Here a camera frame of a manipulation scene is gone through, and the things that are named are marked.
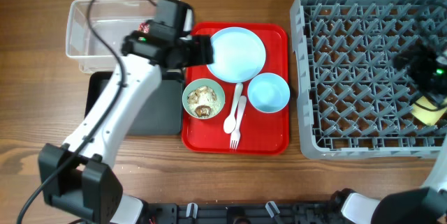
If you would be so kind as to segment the red snack wrapper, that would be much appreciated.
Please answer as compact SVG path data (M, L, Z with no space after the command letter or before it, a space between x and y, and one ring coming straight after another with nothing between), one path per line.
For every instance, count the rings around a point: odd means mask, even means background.
M149 24L146 22L143 22L139 25L138 31L143 33L149 33Z

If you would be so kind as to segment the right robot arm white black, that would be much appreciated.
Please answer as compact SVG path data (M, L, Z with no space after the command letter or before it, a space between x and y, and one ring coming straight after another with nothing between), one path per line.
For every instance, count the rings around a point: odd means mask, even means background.
M414 102L417 115L433 119L446 111L446 48L417 44L394 57L393 65L407 69L427 101L426 105ZM446 217L446 143L419 189L382 200L348 192L340 211L353 223L438 223Z

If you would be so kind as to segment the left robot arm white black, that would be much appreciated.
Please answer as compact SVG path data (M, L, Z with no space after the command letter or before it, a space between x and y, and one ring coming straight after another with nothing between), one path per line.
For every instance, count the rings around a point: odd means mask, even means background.
M179 0L158 0L149 31L133 31L107 86L84 121L59 147L46 144L38 155L46 204L87 223L149 223L146 201L125 195L112 171L139 111L162 81L164 69L213 62L209 36L193 36L193 8Z

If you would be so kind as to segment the yellow plastic cup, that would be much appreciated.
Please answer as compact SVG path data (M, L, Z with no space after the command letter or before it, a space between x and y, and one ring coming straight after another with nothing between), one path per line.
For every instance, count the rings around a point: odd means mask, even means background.
M428 126L435 125L446 113L446 108L439 109L433 106L424 96L420 97L411 106L413 108L411 111L412 115Z

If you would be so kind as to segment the light blue bowl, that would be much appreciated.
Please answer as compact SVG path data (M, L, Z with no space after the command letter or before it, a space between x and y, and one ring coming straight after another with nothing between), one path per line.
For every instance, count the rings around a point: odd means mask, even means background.
M291 92L288 83L274 73L262 73L253 78L247 95L251 105L262 113L272 114L283 110L289 103Z

